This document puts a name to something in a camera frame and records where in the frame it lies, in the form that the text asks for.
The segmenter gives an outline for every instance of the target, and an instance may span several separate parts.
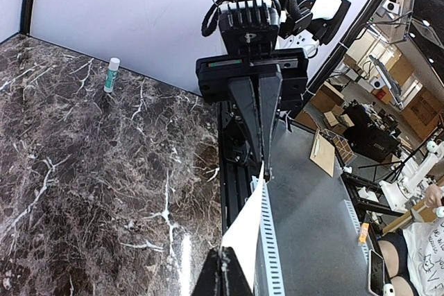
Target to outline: white shirt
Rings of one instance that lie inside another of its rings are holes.
[[[444,295],[444,219],[403,230],[410,280],[420,296]]]

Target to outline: smartphone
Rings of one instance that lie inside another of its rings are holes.
[[[368,253],[368,291],[374,296],[384,296],[384,259],[375,251]]]

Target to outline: glue stick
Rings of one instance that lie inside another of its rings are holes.
[[[112,93],[114,89],[114,82],[117,77],[117,71],[119,70],[120,59],[119,58],[111,58],[110,64],[108,65],[108,73],[106,75],[105,87],[103,90],[106,93]]]

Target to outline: person's arm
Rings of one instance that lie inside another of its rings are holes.
[[[436,184],[431,184],[425,190],[425,204],[431,208],[438,208],[443,206],[441,198],[443,197],[443,190]]]

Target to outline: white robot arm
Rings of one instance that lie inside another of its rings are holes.
[[[413,177],[410,179],[403,177],[393,183],[385,181],[379,183],[392,210],[405,213],[407,211],[405,204],[419,191],[418,186],[420,184],[424,187],[428,186],[427,181],[425,181],[426,176],[435,164],[444,158],[444,141],[440,144],[434,141],[428,142],[427,150],[429,152],[427,157]]]

